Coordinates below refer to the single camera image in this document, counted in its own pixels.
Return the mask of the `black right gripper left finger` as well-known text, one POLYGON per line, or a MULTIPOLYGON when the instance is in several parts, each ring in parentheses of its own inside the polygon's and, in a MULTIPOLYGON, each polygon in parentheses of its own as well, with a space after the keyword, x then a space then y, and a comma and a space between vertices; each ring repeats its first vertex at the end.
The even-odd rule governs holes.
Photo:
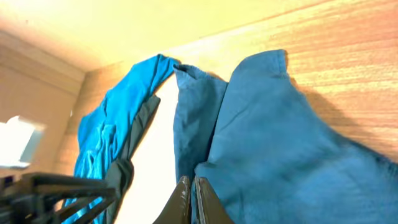
POLYGON ((165 207, 154 221, 154 224, 189 224, 191 183, 187 176, 178 181, 165 207))

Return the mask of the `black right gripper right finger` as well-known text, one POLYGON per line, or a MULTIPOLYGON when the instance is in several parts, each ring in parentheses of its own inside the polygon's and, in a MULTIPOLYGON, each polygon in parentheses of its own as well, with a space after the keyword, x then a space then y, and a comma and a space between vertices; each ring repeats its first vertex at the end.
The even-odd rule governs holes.
POLYGON ((233 224, 216 192, 205 177, 195 178, 197 219, 200 224, 233 224))

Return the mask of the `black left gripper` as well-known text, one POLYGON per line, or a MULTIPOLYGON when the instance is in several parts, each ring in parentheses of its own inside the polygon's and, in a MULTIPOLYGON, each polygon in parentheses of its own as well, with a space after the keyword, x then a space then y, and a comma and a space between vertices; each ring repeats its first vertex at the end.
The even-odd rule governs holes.
POLYGON ((106 181, 31 173, 1 178, 1 223, 62 223, 88 210, 75 223, 91 223, 115 201, 106 181))

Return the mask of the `navy blue shorts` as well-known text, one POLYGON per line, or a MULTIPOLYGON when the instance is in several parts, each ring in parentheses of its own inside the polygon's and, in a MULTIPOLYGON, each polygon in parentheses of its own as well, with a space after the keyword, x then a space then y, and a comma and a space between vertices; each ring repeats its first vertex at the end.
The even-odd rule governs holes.
POLYGON ((235 223, 396 223, 397 164, 324 123, 283 50, 225 82, 175 65, 177 177, 205 177, 235 223))

